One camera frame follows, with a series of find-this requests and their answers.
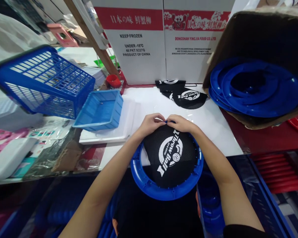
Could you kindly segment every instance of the blue wire basket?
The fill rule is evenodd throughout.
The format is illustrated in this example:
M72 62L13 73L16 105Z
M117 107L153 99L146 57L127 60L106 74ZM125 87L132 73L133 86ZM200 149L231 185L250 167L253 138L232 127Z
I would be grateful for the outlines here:
M75 119L94 84L47 45L0 62L0 89L30 113Z

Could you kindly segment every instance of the white plastic tray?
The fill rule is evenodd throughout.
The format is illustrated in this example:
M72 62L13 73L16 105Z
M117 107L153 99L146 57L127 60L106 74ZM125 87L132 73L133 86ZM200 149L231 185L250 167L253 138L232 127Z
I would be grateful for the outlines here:
M126 141L131 134L135 104L133 99L124 99L122 114L117 128L94 132L83 130L79 142L81 144L101 144Z

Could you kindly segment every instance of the white plastic container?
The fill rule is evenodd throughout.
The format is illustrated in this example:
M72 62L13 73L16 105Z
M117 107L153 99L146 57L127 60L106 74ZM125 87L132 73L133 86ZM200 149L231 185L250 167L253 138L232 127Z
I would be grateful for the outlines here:
M18 138L9 142L0 152L0 180L13 174L37 139Z
M0 129L17 131L23 127L31 127L43 120L41 113L27 114L12 100L0 101Z

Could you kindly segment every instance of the hand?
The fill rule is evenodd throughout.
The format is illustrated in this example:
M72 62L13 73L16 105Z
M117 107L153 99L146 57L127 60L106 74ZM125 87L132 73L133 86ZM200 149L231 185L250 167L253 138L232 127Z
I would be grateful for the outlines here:
M153 133L160 126L166 125L165 121L165 118L160 113L146 115L136 133L145 138L147 135Z
M199 129L196 124L188 121L187 119L179 115L170 115L167 118L167 121L168 126L176 129L177 131L192 133L195 130Z

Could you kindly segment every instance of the cartoon crab logo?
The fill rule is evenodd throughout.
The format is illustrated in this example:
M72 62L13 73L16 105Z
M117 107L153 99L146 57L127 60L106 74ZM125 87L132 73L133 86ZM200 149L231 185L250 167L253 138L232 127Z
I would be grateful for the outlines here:
M189 14L184 14L184 15L175 15L174 13L172 14L172 27L174 30L184 30L185 25L186 25L186 20L188 19Z

